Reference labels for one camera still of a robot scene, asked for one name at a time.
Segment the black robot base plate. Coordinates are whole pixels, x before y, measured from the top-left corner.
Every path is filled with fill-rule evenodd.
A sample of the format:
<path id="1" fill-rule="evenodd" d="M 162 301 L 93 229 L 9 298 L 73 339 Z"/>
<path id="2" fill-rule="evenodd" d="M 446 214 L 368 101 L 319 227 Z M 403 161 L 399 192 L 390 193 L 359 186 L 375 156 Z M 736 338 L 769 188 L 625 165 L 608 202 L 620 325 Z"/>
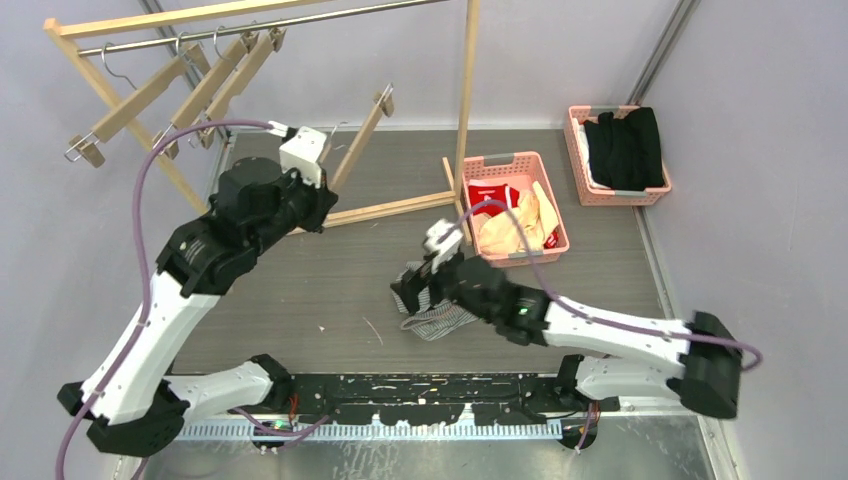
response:
<path id="1" fill-rule="evenodd" d="M 590 405 L 563 380 L 532 373 L 297 374 L 287 392 L 286 400 L 244 409 L 303 422 L 327 416 L 353 426 L 373 419 L 386 426 L 447 426 L 469 409 L 475 426 L 511 426 L 578 416 Z"/>

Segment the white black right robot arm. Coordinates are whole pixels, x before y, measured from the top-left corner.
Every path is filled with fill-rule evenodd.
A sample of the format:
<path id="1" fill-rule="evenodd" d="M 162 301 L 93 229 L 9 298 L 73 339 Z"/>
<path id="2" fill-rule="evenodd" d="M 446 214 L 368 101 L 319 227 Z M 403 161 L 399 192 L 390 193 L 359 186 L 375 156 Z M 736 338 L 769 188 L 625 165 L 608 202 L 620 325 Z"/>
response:
<path id="1" fill-rule="evenodd" d="M 697 311 L 682 321 L 603 310 L 514 283 L 480 257 L 458 256 L 438 267 L 424 262 L 390 289 L 405 313 L 456 306 L 512 343 L 572 350 L 567 375 L 554 386 L 567 410 L 631 396 L 676 400 L 716 419 L 738 414 L 743 353 L 713 314 Z"/>

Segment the red underwear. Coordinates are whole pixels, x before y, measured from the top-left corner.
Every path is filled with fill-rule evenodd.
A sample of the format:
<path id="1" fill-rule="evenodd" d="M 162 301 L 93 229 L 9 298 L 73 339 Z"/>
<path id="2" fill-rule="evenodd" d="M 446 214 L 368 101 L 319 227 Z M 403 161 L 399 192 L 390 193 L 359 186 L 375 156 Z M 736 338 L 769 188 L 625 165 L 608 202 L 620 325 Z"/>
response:
<path id="1" fill-rule="evenodd" d="M 518 206 L 521 193 L 508 184 L 491 184 L 472 182 L 468 185 L 469 201 L 472 208 L 487 201 L 496 201 L 496 204 L 486 204 L 477 208 L 473 217 L 494 217 L 506 209 Z"/>

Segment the grey striped underwear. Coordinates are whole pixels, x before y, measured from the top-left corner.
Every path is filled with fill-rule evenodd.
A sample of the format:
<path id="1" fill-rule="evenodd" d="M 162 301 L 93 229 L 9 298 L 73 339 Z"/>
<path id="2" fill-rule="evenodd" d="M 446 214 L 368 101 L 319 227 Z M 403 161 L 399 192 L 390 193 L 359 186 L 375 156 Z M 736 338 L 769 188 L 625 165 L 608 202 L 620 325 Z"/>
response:
<path id="1" fill-rule="evenodd" d="M 409 261 L 395 282 L 390 285 L 392 298 L 401 314 L 406 316 L 400 329 L 412 331 L 425 341 L 440 339 L 478 317 L 447 299 L 444 285 L 438 275 L 423 279 L 419 270 L 422 261 Z M 399 295 L 399 291 L 417 291 L 417 307 L 410 310 Z"/>

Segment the wooden hanger of striped underwear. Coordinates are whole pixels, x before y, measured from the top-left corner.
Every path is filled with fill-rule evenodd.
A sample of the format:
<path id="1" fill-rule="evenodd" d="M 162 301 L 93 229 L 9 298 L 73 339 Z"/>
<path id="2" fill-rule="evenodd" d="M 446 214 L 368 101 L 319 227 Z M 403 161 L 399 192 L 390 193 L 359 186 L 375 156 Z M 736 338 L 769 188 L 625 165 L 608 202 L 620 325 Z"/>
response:
<path id="1" fill-rule="evenodd" d="M 377 92 L 375 94 L 372 110 L 349 145 L 345 147 L 343 145 L 339 145 L 338 147 L 333 146 L 333 136 L 338 127 L 343 125 L 343 122 L 339 123 L 331 130 L 323 147 L 319 162 L 323 163 L 328 154 L 333 150 L 342 149 L 344 147 L 346 149 L 346 153 L 332 177 L 326 182 L 330 191 L 338 192 L 347 180 L 351 170 L 362 155 L 365 146 L 370 140 L 370 137 L 380 120 L 383 117 L 391 117 L 394 114 L 395 107 L 392 99 L 393 90 L 394 85 L 392 83 L 388 83 L 381 92 Z"/>

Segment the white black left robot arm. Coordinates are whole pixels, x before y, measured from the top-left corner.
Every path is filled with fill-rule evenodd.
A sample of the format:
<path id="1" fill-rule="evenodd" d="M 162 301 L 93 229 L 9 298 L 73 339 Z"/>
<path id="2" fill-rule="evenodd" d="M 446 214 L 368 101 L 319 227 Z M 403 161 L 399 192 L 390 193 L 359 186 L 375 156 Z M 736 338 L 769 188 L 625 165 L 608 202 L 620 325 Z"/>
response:
<path id="1" fill-rule="evenodd" d="M 221 174 L 209 210 L 178 227 L 158 255 L 149 295 L 103 365 L 58 393 L 69 413 L 89 421 L 98 451 L 149 457 L 187 424 L 239 407 L 291 409 L 291 376 L 267 354 L 201 376 L 168 370 L 235 281 L 293 230 L 320 232 L 337 200 L 325 181 L 309 183 L 269 158 L 247 157 Z"/>

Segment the wooden hanger of red underwear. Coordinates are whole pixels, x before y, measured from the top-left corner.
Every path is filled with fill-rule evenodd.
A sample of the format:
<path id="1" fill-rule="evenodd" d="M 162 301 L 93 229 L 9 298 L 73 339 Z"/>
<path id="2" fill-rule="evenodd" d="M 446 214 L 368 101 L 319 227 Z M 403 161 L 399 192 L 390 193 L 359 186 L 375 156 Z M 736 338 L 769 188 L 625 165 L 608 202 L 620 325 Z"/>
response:
<path id="1" fill-rule="evenodd" d="M 237 69 L 241 59 L 250 52 L 257 42 L 255 32 L 245 32 L 234 40 L 218 60 L 203 76 L 184 103 L 171 117 L 170 124 L 153 138 L 153 146 L 158 146 L 161 140 L 172 131 L 190 126 L 211 101 L 213 95 L 223 85 L 224 81 Z"/>

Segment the wooden hanger of beige underwear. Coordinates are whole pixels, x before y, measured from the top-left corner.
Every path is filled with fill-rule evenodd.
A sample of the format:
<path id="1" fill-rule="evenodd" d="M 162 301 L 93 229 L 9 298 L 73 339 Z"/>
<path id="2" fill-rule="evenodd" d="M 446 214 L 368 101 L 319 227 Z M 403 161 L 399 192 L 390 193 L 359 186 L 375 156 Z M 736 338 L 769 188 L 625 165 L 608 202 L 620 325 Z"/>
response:
<path id="1" fill-rule="evenodd" d="M 223 120 L 232 100 L 244 92 L 271 54 L 281 49 L 285 35 L 285 28 L 272 28 L 259 36 L 251 33 L 254 43 L 247 50 L 244 42 L 238 40 L 235 47 L 242 49 L 243 53 L 236 58 L 234 70 L 220 83 L 196 116 L 196 124 Z"/>

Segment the beige underwear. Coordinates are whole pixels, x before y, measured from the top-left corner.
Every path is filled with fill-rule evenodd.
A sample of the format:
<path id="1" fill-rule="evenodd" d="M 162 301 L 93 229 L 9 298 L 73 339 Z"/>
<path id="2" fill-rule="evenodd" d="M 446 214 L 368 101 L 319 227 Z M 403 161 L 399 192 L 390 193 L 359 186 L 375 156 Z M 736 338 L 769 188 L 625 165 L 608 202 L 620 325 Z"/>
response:
<path id="1" fill-rule="evenodd" d="M 517 218 L 530 245 L 530 251 L 553 249 L 560 235 L 559 216 L 539 182 L 529 190 L 521 190 L 518 206 L 509 209 Z M 494 217 L 474 217 L 480 252 L 485 255 L 508 255 L 525 252 L 511 216 L 504 211 Z"/>

